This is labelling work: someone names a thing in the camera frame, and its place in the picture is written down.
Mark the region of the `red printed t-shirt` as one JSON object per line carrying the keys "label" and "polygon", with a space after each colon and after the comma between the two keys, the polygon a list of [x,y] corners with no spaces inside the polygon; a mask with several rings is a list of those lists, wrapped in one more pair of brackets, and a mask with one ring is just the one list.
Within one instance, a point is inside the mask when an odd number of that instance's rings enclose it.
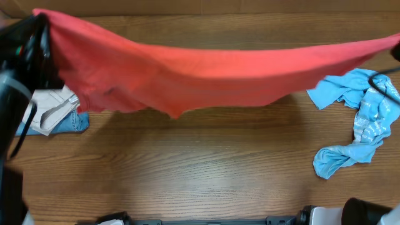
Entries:
{"label": "red printed t-shirt", "polygon": [[59,77],[82,112],[153,108],[178,118],[199,108],[265,106],[342,76],[399,42],[394,34],[294,49],[187,49],[133,42],[57,11],[44,15]]}

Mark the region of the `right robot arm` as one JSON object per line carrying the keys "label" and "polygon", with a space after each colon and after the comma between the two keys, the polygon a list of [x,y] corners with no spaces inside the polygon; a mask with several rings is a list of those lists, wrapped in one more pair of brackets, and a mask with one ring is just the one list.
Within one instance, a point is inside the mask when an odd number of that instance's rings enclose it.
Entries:
{"label": "right robot arm", "polygon": [[[343,76],[326,76],[314,89],[307,90],[319,110],[334,101],[357,109],[353,142],[323,147],[316,153],[313,167],[320,178],[329,179],[338,169],[356,163],[370,163],[376,149],[391,135],[391,124],[399,118],[399,93],[389,74],[398,71],[398,67],[379,72],[353,69]],[[352,197],[339,209],[307,206],[288,223],[398,224],[399,211]]]}

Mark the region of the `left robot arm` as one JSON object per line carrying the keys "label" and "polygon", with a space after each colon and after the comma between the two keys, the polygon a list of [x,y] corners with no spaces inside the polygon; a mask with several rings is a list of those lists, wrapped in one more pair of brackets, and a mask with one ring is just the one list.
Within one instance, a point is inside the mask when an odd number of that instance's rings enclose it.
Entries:
{"label": "left robot arm", "polygon": [[61,89],[51,52],[50,23],[41,13],[1,30],[1,224],[22,224],[23,175],[6,166],[20,150],[37,105],[37,89]]}

